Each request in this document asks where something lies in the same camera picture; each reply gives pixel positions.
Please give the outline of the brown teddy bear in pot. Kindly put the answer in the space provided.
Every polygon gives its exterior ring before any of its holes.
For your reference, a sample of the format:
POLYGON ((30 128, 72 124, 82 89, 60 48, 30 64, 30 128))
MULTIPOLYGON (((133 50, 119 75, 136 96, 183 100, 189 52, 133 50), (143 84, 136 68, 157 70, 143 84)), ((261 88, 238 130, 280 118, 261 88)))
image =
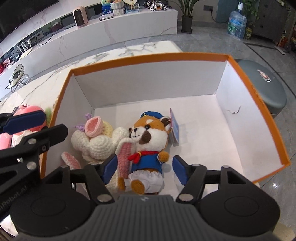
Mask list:
POLYGON ((114 16, 121 16, 125 13, 124 2, 122 0, 113 1, 110 3, 110 7, 114 16))

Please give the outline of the white pink crochet bunny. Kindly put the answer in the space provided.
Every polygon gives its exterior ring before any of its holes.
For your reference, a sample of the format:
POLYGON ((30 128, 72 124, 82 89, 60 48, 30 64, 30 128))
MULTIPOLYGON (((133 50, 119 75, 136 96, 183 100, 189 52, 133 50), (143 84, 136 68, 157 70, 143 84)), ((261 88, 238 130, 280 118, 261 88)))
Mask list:
POLYGON ((80 169, 86 164, 102 163, 115 153, 119 142, 129 135, 126 128, 113 128, 100 116, 88 113, 85 118, 86 122, 76 125, 76 130, 71 136, 71 144, 79 155, 73 156, 69 152, 61 154, 62 160, 71 170, 80 169))

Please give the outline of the orange cardboard box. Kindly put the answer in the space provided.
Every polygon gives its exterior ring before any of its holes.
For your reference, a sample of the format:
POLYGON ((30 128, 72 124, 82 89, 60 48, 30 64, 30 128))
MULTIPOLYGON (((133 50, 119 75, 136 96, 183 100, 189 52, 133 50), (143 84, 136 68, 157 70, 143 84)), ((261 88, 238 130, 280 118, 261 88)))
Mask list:
POLYGON ((179 142, 170 153, 190 164, 228 165, 254 182, 290 164, 266 105, 229 55, 165 53, 86 65, 48 80, 42 97, 54 106, 53 124, 70 133, 90 111, 126 128, 147 111, 173 113, 179 142))

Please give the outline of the blue water jug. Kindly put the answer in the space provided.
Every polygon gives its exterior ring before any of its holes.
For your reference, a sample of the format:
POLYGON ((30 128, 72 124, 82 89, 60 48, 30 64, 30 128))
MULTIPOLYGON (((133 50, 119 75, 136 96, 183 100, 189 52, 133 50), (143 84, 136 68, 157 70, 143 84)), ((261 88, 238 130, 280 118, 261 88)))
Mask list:
POLYGON ((244 38, 245 28, 247 24, 247 18, 242 14, 242 12, 243 2, 239 2, 237 9, 230 13, 227 26, 227 33, 238 39, 244 38))

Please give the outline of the pink desktop heater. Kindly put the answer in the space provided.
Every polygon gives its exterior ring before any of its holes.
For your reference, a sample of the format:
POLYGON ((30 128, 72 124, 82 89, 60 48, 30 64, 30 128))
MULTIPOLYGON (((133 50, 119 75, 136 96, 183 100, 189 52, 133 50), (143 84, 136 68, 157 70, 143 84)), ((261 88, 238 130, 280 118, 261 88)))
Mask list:
POLYGON ((79 6, 73 10, 74 21, 77 28, 84 27, 88 24, 88 17, 84 6, 79 6))

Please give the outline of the pink fluffy peach plush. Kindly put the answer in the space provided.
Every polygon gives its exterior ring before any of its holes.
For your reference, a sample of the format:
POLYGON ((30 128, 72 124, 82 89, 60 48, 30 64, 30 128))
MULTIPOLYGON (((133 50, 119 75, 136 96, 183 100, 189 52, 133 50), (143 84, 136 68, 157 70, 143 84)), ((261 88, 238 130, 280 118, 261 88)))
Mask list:
POLYGON ((12 113, 1 113, 1 149, 14 147, 22 137, 48 127, 52 110, 36 105, 20 105, 12 113))

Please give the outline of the black wall television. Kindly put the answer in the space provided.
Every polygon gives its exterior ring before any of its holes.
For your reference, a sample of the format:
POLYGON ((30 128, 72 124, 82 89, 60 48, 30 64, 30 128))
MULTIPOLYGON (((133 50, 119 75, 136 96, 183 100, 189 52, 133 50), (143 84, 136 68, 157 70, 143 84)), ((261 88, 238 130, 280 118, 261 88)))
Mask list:
POLYGON ((1 41, 31 17, 58 2, 56 0, 1 1, 1 41))

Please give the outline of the dark grey drawer cabinet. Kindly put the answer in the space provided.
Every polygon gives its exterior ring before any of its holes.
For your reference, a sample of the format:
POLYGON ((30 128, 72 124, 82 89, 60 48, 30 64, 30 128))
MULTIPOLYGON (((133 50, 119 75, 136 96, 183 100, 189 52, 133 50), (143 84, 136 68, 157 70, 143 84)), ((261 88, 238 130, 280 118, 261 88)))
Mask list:
POLYGON ((285 3, 272 0, 260 0, 252 33, 274 42, 279 42, 288 17, 285 3))

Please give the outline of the small white desk fan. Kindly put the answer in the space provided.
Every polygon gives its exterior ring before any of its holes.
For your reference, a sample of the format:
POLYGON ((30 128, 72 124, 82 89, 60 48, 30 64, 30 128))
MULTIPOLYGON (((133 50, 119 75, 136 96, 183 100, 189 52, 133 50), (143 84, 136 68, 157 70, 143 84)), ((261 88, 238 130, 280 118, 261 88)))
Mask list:
POLYGON ((32 78, 28 74, 25 73, 25 66, 23 64, 19 64, 13 74, 9 78, 9 84, 6 86, 4 90, 10 90, 11 93, 14 93, 17 88, 22 88, 32 81, 32 78))

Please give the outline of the white wifi router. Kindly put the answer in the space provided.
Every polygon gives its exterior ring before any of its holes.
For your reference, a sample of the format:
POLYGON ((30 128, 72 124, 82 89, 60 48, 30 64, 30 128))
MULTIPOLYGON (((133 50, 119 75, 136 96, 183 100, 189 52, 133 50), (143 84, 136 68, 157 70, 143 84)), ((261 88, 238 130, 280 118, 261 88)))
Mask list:
POLYGON ((32 51, 32 43, 29 38, 20 41, 16 46, 22 55, 27 55, 32 51))

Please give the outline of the white marble tv console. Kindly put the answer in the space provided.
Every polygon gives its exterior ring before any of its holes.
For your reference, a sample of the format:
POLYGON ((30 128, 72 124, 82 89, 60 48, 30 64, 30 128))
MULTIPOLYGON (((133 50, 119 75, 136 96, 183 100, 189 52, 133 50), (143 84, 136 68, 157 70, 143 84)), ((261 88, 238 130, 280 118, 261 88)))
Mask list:
POLYGON ((178 12, 175 9, 141 9, 108 20, 90 20, 81 28, 63 30, 44 45, 34 47, 29 54, 22 54, 17 63, 1 73, 1 97, 10 93, 7 89, 10 76, 19 64, 24 66, 25 73, 34 77, 65 60, 98 48, 139 38, 176 34, 177 23, 178 12))

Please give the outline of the grey green trash bin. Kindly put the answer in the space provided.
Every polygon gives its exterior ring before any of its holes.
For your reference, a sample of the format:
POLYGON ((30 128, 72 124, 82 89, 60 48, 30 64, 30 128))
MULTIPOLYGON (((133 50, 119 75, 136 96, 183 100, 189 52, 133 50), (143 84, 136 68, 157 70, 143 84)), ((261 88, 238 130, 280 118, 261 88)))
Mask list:
POLYGON ((235 61, 251 80, 272 117, 278 116, 287 104, 287 95, 280 81, 270 70, 255 61, 235 61))

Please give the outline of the red panda sailor plush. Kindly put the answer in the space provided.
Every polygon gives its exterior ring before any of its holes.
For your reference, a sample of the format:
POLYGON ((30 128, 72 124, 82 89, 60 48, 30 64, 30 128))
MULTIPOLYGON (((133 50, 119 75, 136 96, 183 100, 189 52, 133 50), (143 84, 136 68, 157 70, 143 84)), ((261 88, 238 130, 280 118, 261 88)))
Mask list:
POLYGON ((171 118, 159 112, 141 114, 115 150, 119 190, 139 195, 160 192, 164 185, 162 165, 170 157, 166 148, 171 125, 171 118))

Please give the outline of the potted long-leaf plant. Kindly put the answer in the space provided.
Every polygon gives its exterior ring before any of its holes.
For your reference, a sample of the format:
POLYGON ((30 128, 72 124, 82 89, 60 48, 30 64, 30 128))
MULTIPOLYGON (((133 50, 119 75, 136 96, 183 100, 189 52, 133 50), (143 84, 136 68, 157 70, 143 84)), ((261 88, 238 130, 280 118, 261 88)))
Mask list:
POLYGON ((182 20, 181 20, 181 32, 182 33, 192 33, 192 22, 193 22, 193 9, 197 2, 200 0, 177 0, 171 1, 176 4, 182 11, 182 20))

